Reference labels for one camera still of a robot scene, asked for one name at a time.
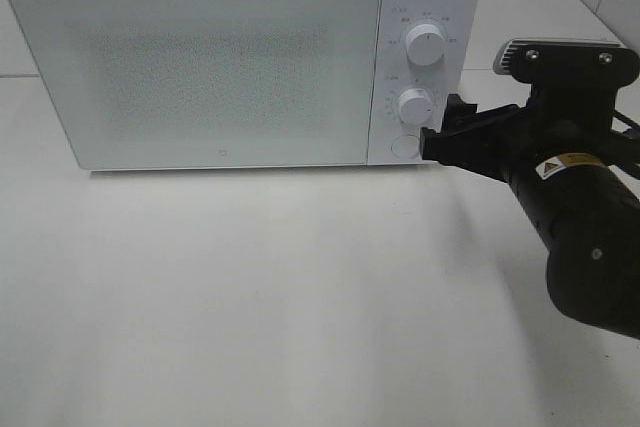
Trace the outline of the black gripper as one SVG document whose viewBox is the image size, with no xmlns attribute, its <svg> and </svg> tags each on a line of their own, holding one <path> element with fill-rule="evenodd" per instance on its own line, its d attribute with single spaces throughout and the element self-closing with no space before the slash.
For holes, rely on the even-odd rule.
<svg viewBox="0 0 640 427">
<path fill-rule="evenodd" d="M 533 86 L 524 106 L 479 111 L 447 97 L 440 133 L 423 127 L 425 161 L 457 167 L 511 187 L 595 187 L 618 182 L 606 151 L 618 89 Z"/>
</svg>

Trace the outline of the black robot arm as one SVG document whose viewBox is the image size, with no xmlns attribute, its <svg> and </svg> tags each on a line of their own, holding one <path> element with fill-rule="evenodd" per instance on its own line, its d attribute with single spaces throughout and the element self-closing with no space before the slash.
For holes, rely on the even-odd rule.
<svg viewBox="0 0 640 427">
<path fill-rule="evenodd" d="M 613 91 L 532 87 L 524 106 L 479 111 L 449 95 L 421 154 L 505 183 L 548 250 L 546 286 L 565 316 L 639 336 L 639 199 L 612 172 Z"/>
</svg>

